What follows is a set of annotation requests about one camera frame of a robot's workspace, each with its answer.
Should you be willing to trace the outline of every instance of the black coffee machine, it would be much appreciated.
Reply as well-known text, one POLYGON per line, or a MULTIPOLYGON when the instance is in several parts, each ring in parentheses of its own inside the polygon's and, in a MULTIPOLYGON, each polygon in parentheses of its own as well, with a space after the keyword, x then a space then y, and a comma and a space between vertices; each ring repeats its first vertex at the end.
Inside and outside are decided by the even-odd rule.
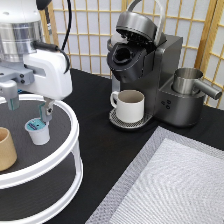
MULTIPOLYGON (((126 129, 141 127, 151 117, 178 127, 195 125, 201 117, 204 92, 210 92, 199 90, 194 94, 182 94, 174 91, 174 73, 178 69, 183 38, 162 32, 165 13, 158 0, 161 13, 158 27, 148 17, 133 13, 140 1, 133 1, 127 11, 121 13, 116 26, 121 38, 117 43, 108 41, 107 63, 117 83, 120 82, 121 91, 138 90, 145 95, 145 117, 137 126, 122 124, 112 111, 110 120, 126 129)), ((221 96, 212 87, 207 85, 207 88, 213 91, 209 94, 211 97, 221 96)))

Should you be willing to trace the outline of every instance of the coffee maker drip tray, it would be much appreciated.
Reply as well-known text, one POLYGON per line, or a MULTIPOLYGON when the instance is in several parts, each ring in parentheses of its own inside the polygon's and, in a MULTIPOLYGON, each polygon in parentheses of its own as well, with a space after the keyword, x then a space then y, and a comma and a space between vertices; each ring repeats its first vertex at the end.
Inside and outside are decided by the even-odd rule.
POLYGON ((152 118, 151 115, 145 114, 144 117, 136 123, 124 123, 123 121, 117 118, 115 109, 113 109, 109 115, 110 122, 114 126, 127 131, 135 131, 137 129, 144 127, 151 120, 151 118, 152 118))

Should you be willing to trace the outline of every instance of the tan cup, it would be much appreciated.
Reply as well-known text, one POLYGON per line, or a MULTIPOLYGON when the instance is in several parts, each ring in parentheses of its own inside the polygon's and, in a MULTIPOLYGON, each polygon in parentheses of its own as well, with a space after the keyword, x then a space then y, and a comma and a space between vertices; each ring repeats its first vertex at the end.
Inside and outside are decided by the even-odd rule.
POLYGON ((6 128, 0 128, 0 171, 11 167, 16 159, 16 149, 10 131, 6 128))

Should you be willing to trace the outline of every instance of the shoji screen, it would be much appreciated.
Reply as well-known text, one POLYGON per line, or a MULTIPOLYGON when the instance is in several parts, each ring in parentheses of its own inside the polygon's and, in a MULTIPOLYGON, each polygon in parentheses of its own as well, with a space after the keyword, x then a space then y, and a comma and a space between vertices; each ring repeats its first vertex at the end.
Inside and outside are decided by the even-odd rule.
MULTIPOLYGON (((219 0, 208 36, 207 46, 203 57, 201 70, 204 81, 224 92, 224 0, 219 0)), ((224 109, 224 97, 215 101, 207 98, 206 104, 224 109)))
MULTIPOLYGON (((194 67, 204 51, 202 36, 207 36, 216 0, 160 0, 166 12, 164 33, 184 38, 179 66, 194 67)), ((73 26, 67 44, 72 67, 93 74, 110 76, 106 63, 107 40, 115 32, 117 19, 129 0, 72 0, 73 26)), ((159 8, 154 0, 143 0, 135 11, 159 21, 159 8)), ((53 0, 56 20, 53 33, 62 45, 67 25, 67 0, 53 0)))

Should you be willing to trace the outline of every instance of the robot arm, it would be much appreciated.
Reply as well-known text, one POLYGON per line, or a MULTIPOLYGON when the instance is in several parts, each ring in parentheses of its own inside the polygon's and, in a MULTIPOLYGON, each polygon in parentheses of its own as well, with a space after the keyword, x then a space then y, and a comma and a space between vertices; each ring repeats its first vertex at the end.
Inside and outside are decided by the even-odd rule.
POLYGON ((57 46, 52 52, 50 48, 55 45, 46 49, 47 44, 42 43, 38 10, 45 9, 50 2, 3 0, 0 3, 0 96, 8 101, 10 110, 15 110, 19 107, 17 88, 42 95, 46 103, 39 110, 44 122, 52 119, 54 101, 63 100, 72 92, 68 58, 57 52, 61 51, 57 46))

